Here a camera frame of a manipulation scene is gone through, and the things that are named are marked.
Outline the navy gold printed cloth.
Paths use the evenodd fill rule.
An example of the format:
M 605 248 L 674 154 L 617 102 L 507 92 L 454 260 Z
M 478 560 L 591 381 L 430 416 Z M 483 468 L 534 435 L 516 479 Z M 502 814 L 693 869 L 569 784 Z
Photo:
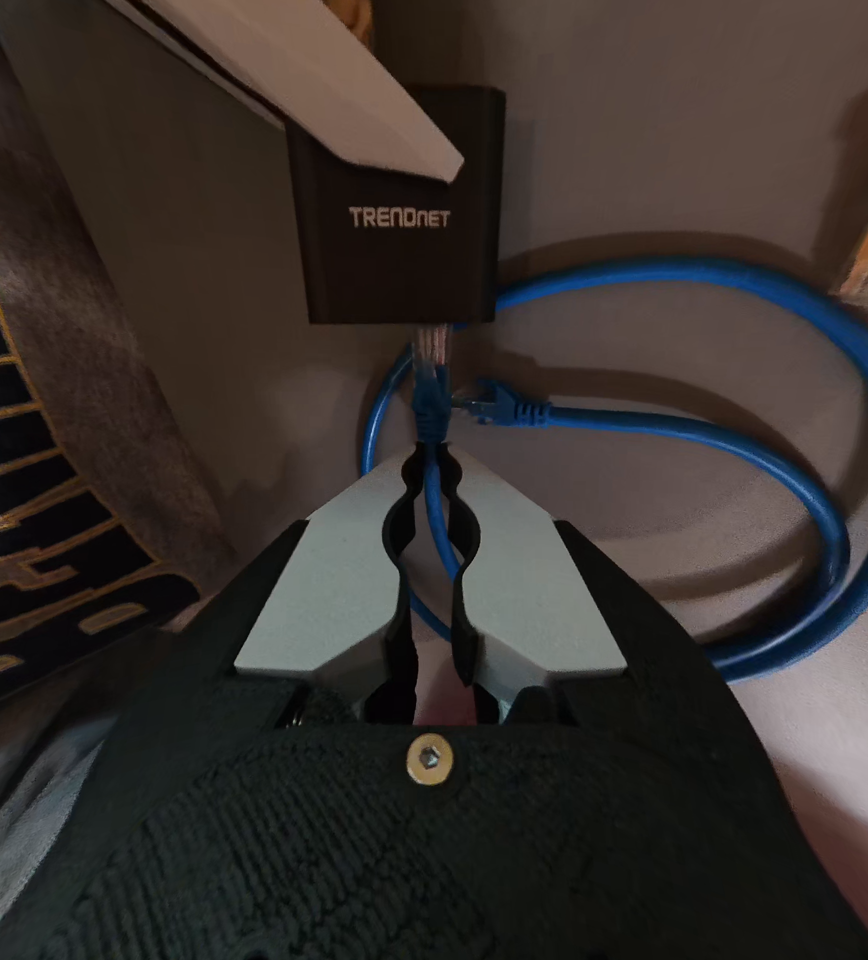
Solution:
M 0 701 L 236 572 L 218 511 L 0 52 Z

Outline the black network adapter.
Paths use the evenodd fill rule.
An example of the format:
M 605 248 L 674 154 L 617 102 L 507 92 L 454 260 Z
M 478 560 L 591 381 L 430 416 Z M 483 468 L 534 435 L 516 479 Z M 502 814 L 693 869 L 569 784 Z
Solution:
M 451 183 L 346 162 L 288 123 L 312 325 L 469 326 L 495 318 L 506 95 L 470 84 L 408 92 L 463 155 Z

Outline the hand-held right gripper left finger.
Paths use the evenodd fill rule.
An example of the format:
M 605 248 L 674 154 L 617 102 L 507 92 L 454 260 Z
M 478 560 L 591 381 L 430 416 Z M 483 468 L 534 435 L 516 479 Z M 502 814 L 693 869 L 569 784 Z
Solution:
M 419 666 L 402 557 L 425 465 L 418 444 L 308 516 L 236 655 L 239 674 L 329 690 L 368 722 L 413 721 Z

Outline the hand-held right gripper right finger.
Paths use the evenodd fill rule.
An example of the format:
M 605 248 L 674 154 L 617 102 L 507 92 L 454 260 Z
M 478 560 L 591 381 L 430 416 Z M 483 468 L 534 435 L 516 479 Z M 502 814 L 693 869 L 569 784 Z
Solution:
M 436 448 L 436 548 L 454 669 L 478 722 L 529 689 L 615 678 L 627 660 L 554 518 L 471 455 Z

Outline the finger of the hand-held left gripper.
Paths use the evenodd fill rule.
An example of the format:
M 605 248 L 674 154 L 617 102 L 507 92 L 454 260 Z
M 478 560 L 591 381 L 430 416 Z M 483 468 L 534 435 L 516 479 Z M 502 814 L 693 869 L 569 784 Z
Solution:
M 267 122 L 293 121 L 344 162 L 444 184 L 464 164 L 324 2 L 107 4 Z

